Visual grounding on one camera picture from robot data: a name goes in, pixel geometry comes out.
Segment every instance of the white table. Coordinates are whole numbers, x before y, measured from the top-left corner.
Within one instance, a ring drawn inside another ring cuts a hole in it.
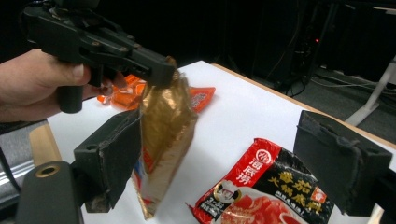
[[[297,105],[283,95],[205,62],[181,67],[179,71],[186,74],[190,86],[212,86],[216,87],[216,92],[211,104],[199,115],[189,152],[156,216],[148,221],[143,219],[129,181],[115,209],[108,214],[87,214],[83,206],[85,223],[197,223],[185,203],[195,204],[226,175],[255,137],[293,149],[300,113],[309,107]],[[84,102],[82,111],[77,114],[61,113],[49,118],[63,160],[73,161],[73,149],[119,112],[91,99]],[[396,152],[390,147],[392,144],[380,145]],[[394,160],[391,168],[396,170]],[[330,223],[367,223],[368,219],[342,216],[334,207]]]

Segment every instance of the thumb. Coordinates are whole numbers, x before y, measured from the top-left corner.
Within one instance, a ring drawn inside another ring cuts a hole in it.
[[[81,86],[85,85],[90,81],[91,69],[84,64],[70,64],[69,69],[64,69],[64,77],[62,80],[64,83],[60,85],[64,86]]]

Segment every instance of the human hand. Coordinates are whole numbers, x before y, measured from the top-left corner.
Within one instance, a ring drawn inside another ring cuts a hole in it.
[[[83,64],[63,63],[40,49],[0,64],[0,122],[36,121],[61,110],[57,102],[60,86],[83,86],[83,99],[112,93],[111,85],[122,88],[121,73],[111,81],[103,78],[102,87],[87,84],[91,70]]]

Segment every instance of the wire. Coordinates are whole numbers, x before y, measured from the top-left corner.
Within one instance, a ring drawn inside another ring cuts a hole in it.
[[[315,79],[330,79],[330,80],[334,80],[334,81],[345,83],[345,84],[328,85],[328,84],[320,83]],[[366,84],[355,84],[355,83],[344,81],[344,80],[336,78],[336,77],[323,77],[323,76],[319,76],[319,75],[317,75],[316,77],[312,77],[311,81],[315,82],[316,84],[318,84],[320,86],[329,87],[329,88],[360,87],[360,88],[364,88],[364,89],[367,89],[370,91],[373,91],[375,89],[375,87],[373,87],[373,86],[375,86],[377,84],[376,82],[371,82],[371,83],[366,83]],[[382,93],[387,94],[387,95],[396,95],[396,91],[391,91],[388,89],[384,89],[384,91]]]
[[[15,190],[18,193],[21,193],[21,187],[18,185],[17,180],[14,178],[14,174],[12,174],[11,167],[9,166],[6,155],[4,154],[3,149],[1,147],[0,147],[0,163],[11,185],[15,188]]]
[[[304,83],[304,81],[303,81],[302,78],[300,78],[299,81],[300,81],[301,84],[303,85],[302,89],[299,90],[297,93],[294,93],[294,92],[293,92],[293,85],[291,85],[290,88],[288,88],[288,89],[286,90],[285,95],[287,95],[287,96],[293,98],[294,96],[297,96],[297,95],[300,95],[301,93],[303,93],[303,91],[305,91],[306,85],[305,85],[305,83]]]
[[[300,4],[299,1],[296,1],[296,7],[297,7],[297,23],[294,29],[294,33],[293,36],[291,37],[291,40],[289,42],[289,44],[286,46],[285,50],[283,51],[282,55],[280,56],[279,60],[277,61],[277,63],[274,65],[274,67],[271,69],[271,71],[268,73],[266,79],[268,79],[272,73],[275,71],[275,69],[279,66],[280,62],[282,62],[283,57],[285,57],[286,52],[288,51],[288,48],[292,45],[294,39],[297,37],[298,31],[299,31],[299,27],[300,27]]]

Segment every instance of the cable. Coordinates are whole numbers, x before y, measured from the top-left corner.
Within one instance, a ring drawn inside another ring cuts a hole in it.
[[[286,46],[285,50],[283,51],[282,55],[280,56],[279,60],[277,61],[277,63],[274,65],[274,67],[270,70],[270,72],[268,73],[267,77],[265,79],[268,79],[272,73],[275,71],[275,69],[279,66],[280,62],[282,62],[283,57],[285,57],[285,54],[288,50],[288,48],[291,46],[291,44],[293,43],[294,39],[297,37],[298,31],[299,31],[299,27],[300,27],[300,4],[299,1],[296,1],[296,7],[297,7],[297,24],[295,26],[294,29],[294,33],[293,36],[291,37],[291,40],[289,42],[289,44]]]
[[[327,84],[320,83],[320,82],[316,81],[315,79],[330,79],[330,80],[334,80],[334,81],[345,83],[345,84],[327,85]],[[317,75],[316,77],[312,77],[311,81],[320,85],[320,86],[324,86],[324,87],[328,87],[328,88],[360,87],[360,88],[364,88],[364,89],[367,89],[370,91],[373,91],[375,89],[375,87],[373,87],[373,86],[376,85],[375,82],[366,83],[366,84],[355,84],[355,83],[344,81],[344,80],[336,78],[336,77],[323,77],[323,76],[319,76],[319,75]],[[388,89],[384,89],[384,91],[382,93],[387,94],[387,95],[396,95],[396,91],[391,91]]]
[[[1,147],[0,147],[0,163],[11,185],[15,188],[15,190],[18,193],[21,193],[21,187],[18,185],[17,180],[14,178],[14,174],[12,174],[11,167],[9,166],[6,155],[4,154],[3,149]]]

